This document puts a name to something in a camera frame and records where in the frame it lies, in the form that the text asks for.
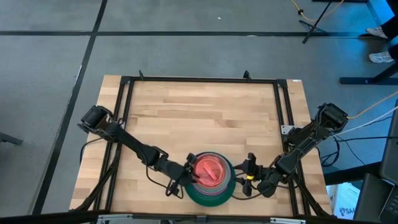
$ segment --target wooden tabletop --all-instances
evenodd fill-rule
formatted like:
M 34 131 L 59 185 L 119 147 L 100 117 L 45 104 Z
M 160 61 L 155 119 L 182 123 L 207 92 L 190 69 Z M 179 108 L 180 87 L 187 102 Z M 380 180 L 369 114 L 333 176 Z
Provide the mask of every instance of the wooden tabletop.
M 98 105 L 113 111 L 120 79 L 115 75 L 104 77 Z M 304 126 L 310 122 L 310 116 L 302 82 L 287 80 L 287 83 L 295 125 Z M 287 124 L 282 89 L 280 97 Z M 253 152 L 257 164 L 265 166 L 282 154 L 274 89 L 269 84 L 136 81 L 126 131 L 144 144 L 165 150 L 171 160 L 180 164 L 185 162 L 189 152 L 218 152 L 233 165 L 242 163 L 247 154 Z M 95 138 L 97 136 L 89 134 L 88 141 Z M 70 208 L 79 206 L 98 182 L 105 146 L 104 140 L 86 146 Z M 308 153 L 302 165 L 309 191 L 323 209 L 331 213 L 317 150 Z M 149 175 L 165 185 L 169 181 L 159 172 L 150 170 Z M 147 179 L 145 166 L 136 153 L 123 146 L 112 212 L 292 216 L 289 191 L 282 188 L 271 198 L 248 201 L 231 198 L 213 208 L 196 204 L 186 194 L 180 200 L 166 197 L 164 193 L 165 189 Z M 234 194 L 245 197 L 239 184 Z M 299 189 L 296 195 L 303 214 Z

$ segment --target person's foot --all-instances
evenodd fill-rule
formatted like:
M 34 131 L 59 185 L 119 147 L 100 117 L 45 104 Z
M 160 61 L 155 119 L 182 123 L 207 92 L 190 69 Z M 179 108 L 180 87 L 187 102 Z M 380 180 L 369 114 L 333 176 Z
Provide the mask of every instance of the person's foot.
M 377 27 L 377 28 L 366 28 L 366 32 L 368 34 L 372 34 L 376 37 L 381 37 L 384 39 L 388 39 L 388 37 L 384 34 L 383 29 L 381 27 Z
M 377 54 L 369 54 L 369 59 L 374 63 L 386 63 L 394 61 L 388 51 Z

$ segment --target green bowl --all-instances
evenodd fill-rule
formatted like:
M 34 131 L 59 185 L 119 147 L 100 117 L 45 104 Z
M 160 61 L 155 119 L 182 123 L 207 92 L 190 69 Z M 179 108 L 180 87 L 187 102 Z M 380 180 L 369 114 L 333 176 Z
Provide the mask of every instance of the green bowl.
M 225 161 L 228 163 L 229 168 L 231 169 L 231 178 L 235 178 L 235 170 L 232 166 L 232 164 L 225 158 L 223 155 L 215 153 L 215 152 L 203 152 L 200 154 L 197 154 L 197 156 L 200 156 L 205 153 L 212 153 L 216 154 L 218 156 L 221 156 L 222 158 L 225 159 Z M 187 192 L 188 196 L 196 203 L 202 206 L 206 207 L 215 207 L 222 205 L 228 199 L 232 196 L 233 192 L 235 191 L 235 186 L 236 182 L 235 181 L 230 181 L 227 189 L 224 190 L 224 192 L 218 194 L 218 195 L 205 195 L 199 192 L 193 184 L 188 184 L 185 186 L 185 191 Z

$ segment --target sneaker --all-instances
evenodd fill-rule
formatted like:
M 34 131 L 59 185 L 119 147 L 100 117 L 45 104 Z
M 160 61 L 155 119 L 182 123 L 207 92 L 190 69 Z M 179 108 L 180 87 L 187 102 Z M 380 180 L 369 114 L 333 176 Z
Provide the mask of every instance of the sneaker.
M 377 27 L 377 28 L 366 28 L 366 32 L 368 34 L 372 34 L 376 37 L 381 37 L 384 39 L 388 39 L 388 37 L 384 34 L 383 29 L 381 27 Z
M 386 63 L 394 61 L 394 59 L 392 59 L 388 51 L 377 54 L 369 54 L 369 59 L 374 63 Z

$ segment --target red lid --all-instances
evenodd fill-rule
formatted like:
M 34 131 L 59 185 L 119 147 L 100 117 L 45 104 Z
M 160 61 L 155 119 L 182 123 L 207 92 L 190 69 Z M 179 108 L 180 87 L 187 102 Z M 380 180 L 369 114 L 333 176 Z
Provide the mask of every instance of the red lid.
M 225 178 L 223 162 L 214 154 L 199 157 L 194 172 L 204 187 L 217 187 Z

